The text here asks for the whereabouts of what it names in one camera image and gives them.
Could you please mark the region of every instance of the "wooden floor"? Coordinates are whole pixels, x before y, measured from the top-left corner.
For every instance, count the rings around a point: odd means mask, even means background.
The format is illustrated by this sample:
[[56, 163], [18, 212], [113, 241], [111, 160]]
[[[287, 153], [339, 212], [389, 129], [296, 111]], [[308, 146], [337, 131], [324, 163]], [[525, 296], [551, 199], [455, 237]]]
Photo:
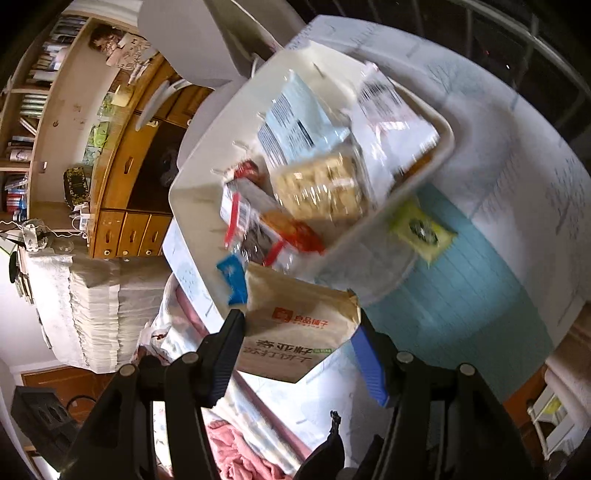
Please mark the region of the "wooden floor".
[[[55, 370], [24, 374], [22, 383], [27, 387], [54, 388], [62, 405], [75, 395], [88, 395], [98, 399], [113, 374], [98, 375], [90, 370], [63, 367]], [[83, 422], [95, 404], [91, 400], [76, 400], [69, 409], [72, 418]]]

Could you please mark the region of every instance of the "snack package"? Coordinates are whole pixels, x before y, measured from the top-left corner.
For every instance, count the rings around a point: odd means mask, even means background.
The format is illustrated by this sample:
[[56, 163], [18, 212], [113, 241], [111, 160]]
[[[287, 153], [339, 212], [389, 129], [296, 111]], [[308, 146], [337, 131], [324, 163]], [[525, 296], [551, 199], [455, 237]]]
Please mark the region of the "snack package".
[[357, 219], [363, 195], [351, 156], [329, 154], [271, 171], [275, 196], [298, 220]]
[[413, 200], [408, 200], [396, 210], [390, 231], [410, 245], [429, 265], [457, 236], [436, 223]]
[[226, 282], [232, 289], [232, 295], [228, 300], [228, 305], [237, 303], [246, 303], [246, 282], [244, 280], [244, 270], [242, 264], [236, 255], [228, 255], [217, 265], [217, 269], [222, 272]]
[[322, 240], [308, 225], [247, 179], [224, 186], [220, 216], [228, 223], [225, 247], [245, 262], [289, 272], [306, 254], [324, 251]]
[[361, 322], [352, 292], [252, 263], [246, 288], [246, 328], [236, 368], [252, 375], [296, 383], [349, 340]]
[[242, 160], [225, 170], [212, 171], [220, 175], [224, 183], [234, 179], [248, 179], [256, 185], [261, 185], [264, 179], [264, 176], [259, 171], [258, 165], [250, 159]]
[[363, 151], [372, 202], [386, 201], [404, 174], [439, 140], [434, 126], [418, 116], [373, 63], [366, 63], [357, 103], [349, 112], [351, 131]]
[[348, 136], [349, 129], [332, 124], [310, 88], [292, 70], [257, 135], [269, 170], [326, 154]]

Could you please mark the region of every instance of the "clear plastic bag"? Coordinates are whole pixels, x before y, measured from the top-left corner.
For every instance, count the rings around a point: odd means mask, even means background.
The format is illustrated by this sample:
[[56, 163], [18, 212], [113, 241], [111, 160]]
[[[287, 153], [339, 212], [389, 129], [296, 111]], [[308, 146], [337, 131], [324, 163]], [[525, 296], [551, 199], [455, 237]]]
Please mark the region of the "clear plastic bag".
[[366, 63], [364, 74], [349, 116], [351, 131], [363, 151], [371, 201], [379, 207], [397, 178], [437, 145], [439, 134], [404, 102], [375, 64]]
[[228, 223], [225, 247], [243, 262], [289, 273], [310, 255], [324, 251], [322, 240], [308, 225], [247, 179], [224, 186], [220, 216]]
[[363, 192], [352, 154], [333, 153], [271, 171], [275, 197], [298, 220], [357, 220]]

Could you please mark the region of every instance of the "screw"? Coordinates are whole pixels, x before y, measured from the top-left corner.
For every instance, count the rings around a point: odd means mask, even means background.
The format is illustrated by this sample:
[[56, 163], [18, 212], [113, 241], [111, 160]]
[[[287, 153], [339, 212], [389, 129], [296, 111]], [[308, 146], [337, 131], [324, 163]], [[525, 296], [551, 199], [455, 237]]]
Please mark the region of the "screw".
[[122, 377], [131, 377], [135, 373], [135, 367], [132, 364], [126, 364], [119, 369]]
[[414, 360], [414, 356], [411, 352], [398, 352], [398, 355], [396, 355], [396, 360], [403, 364], [409, 364]]
[[197, 360], [199, 360], [199, 356], [197, 352], [189, 352], [183, 355], [183, 363], [187, 365], [192, 365]]
[[466, 375], [467, 377], [471, 377], [476, 373], [476, 368], [474, 368], [470, 364], [461, 364], [460, 372]]

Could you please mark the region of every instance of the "pink blanket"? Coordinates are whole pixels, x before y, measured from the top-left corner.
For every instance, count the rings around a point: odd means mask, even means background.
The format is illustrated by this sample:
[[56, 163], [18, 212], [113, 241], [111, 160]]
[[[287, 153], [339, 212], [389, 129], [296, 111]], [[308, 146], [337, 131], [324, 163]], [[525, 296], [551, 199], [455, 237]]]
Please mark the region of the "pink blanket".
[[292, 480], [253, 452], [242, 433], [225, 420], [211, 422], [207, 436], [222, 480]]

